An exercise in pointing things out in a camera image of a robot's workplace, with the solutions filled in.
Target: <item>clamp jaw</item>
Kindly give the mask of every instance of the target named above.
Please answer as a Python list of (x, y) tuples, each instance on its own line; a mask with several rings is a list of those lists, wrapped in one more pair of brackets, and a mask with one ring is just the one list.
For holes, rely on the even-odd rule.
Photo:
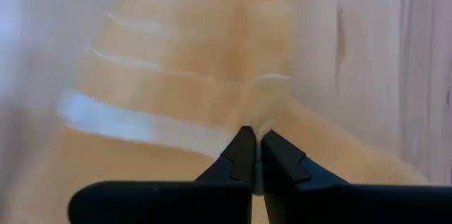
[(244, 126), (193, 182), (100, 182), (69, 203), (72, 224), (251, 223), (254, 184), (264, 185), (270, 224), (447, 223), (452, 188), (350, 184), (274, 131), (263, 137), (263, 181), (254, 175), (256, 137)]

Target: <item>blurred wooden object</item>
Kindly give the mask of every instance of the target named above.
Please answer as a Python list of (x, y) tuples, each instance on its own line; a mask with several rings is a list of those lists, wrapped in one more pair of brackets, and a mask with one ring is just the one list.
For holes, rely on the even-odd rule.
[(294, 94), (450, 184), (451, 0), (296, 0)]
[(451, 183), (452, 0), (404, 0), (401, 149), (434, 183)]
[(84, 186), (105, 180), (191, 180), (212, 163), (191, 152), (70, 129), (62, 129), (60, 137), (28, 163), (2, 223), (69, 223), (67, 203)]

